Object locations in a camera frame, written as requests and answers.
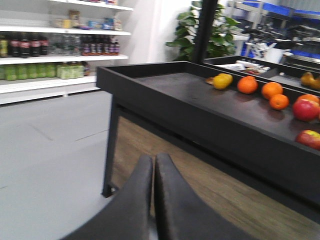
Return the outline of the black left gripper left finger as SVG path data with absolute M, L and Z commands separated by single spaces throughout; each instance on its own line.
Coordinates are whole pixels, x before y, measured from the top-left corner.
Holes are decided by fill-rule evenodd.
M 153 160 L 142 155 L 112 200 L 64 240 L 148 240 Z

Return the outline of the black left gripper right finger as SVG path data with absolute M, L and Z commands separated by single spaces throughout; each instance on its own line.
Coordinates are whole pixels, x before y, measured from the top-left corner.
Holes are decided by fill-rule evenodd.
M 159 153 L 155 158 L 154 207 L 161 240 L 253 239 L 207 205 L 167 153 Z

